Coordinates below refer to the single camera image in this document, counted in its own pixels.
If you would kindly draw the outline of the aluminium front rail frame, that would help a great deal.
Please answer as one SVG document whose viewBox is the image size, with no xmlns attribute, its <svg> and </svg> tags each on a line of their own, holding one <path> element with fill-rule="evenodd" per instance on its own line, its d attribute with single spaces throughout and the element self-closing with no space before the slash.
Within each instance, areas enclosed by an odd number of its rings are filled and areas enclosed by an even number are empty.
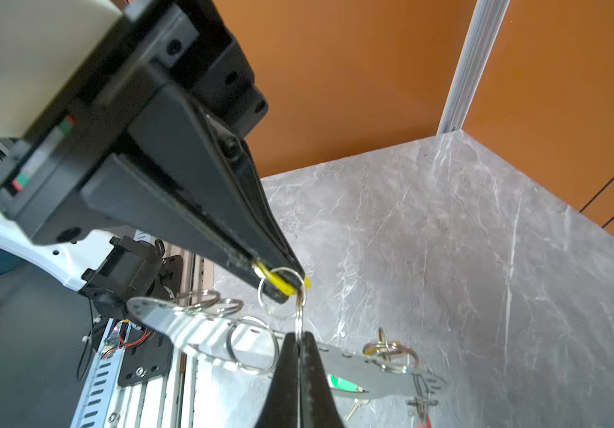
<svg viewBox="0 0 614 428">
<path fill-rule="evenodd" d="M 198 369 L 269 374 L 282 334 L 214 290 L 214 264 L 150 235 L 90 233 L 55 248 L 89 301 L 75 427 L 191 427 L 214 391 Z"/>
</svg>

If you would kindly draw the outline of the green key tag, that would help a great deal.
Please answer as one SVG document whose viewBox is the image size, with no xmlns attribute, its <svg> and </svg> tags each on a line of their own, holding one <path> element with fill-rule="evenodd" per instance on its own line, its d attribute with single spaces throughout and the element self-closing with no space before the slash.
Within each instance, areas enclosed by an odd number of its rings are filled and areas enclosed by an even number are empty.
<svg viewBox="0 0 614 428">
<path fill-rule="evenodd" d="M 344 378 L 332 376 L 329 374 L 327 376 L 328 386 L 330 388 L 330 392 L 334 396 L 348 398 L 348 399 L 360 399 L 366 397 L 369 392 L 357 385 L 356 383 L 350 382 Z"/>
</svg>

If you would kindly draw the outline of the left aluminium corner post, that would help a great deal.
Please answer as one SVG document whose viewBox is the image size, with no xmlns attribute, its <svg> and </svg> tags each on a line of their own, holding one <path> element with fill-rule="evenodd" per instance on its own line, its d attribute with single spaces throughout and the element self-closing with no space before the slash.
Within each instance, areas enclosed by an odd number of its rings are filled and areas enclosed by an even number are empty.
<svg viewBox="0 0 614 428">
<path fill-rule="evenodd" d="M 437 134 L 463 128 L 510 0 L 478 0 L 462 46 Z"/>
</svg>

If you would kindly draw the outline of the yellow key tag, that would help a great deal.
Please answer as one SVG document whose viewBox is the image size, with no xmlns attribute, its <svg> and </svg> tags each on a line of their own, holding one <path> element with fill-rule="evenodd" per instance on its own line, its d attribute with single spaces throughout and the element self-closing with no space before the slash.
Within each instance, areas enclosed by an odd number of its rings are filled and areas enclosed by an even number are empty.
<svg viewBox="0 0 614 428">
<path fill-rule="evenodd" d="M 260 278 L 260 284 L 257 287 L 257 292 L 260 298 L 262 296 L 268 296 L 271 300 L 278 303 L 284 303 L 289 296 L 296 293 L 296 285 L 287 281 L 280 272 L 287 272 L 295 274 L 299 279 L 301 276 L 292 269 L 276 267 L 276 269 L 269 269 L 260 260 L 254 261 L 254 271 Z"/>
</svg>

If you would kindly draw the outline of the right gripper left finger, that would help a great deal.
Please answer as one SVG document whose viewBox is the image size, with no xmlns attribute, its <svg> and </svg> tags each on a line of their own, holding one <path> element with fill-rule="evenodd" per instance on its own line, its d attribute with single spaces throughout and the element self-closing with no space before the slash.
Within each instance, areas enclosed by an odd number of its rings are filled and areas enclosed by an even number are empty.
<svg viewBox="0 0 614 428">
<path fill-rule="evenodd" d="M 281 346 L 256 428 L 298 427 L 299 362 L 296 335 L 288 333 Z"/>
</svg>

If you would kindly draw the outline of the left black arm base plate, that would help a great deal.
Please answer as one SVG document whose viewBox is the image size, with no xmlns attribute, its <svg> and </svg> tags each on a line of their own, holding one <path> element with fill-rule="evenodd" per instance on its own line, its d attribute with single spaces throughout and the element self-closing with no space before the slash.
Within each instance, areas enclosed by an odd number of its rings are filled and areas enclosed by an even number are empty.
<svg viewBox="0 0 614 428">
<path fill-rule="evenodd" d="M 125 388 L 169 374 L 173 345 L 154 330 L 121 323 L 114 356 L 121 358 L 117 385 Z"/>
</svg>

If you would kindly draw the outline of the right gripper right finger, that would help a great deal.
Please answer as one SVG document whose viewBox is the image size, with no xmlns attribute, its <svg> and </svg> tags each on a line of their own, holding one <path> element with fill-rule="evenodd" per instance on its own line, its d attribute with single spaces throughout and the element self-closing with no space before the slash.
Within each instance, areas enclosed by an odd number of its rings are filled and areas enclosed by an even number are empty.
<svg viewBox="0 0 614 428">
<path fill-rule="evenodd" d="M 299 341 L 299 426 L 343 428 L 317 343 L 305 332 Z"/>
</svg>

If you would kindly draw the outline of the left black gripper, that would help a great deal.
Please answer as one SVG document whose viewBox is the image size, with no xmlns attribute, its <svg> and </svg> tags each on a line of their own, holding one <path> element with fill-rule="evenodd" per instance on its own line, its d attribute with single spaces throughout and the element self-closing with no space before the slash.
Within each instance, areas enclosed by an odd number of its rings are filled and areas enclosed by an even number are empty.
<svg viewBox="0 0 614 428">
<path fill-rule="evenodd" d="M 126 225 L 252 287 L 256 260 L 298 287 L 246 144 L 267 110 L 213 2 L 135 2 L 3 163 L 0 210 L 36 244 Z"/>
</svg>

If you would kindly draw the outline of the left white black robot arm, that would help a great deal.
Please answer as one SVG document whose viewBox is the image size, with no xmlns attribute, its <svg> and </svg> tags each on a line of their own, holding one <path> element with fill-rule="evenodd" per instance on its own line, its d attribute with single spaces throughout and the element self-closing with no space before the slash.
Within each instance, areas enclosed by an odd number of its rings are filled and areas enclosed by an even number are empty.
<svg viewBox="0 0 614 428">
<path fill-rule="evenodd" d="M 211 1 L 0 1 L 0 249 L 112 317 L 118 226 L 286 301 L 309 279 L 246 144 L 268 109 Z"/>
</svg>

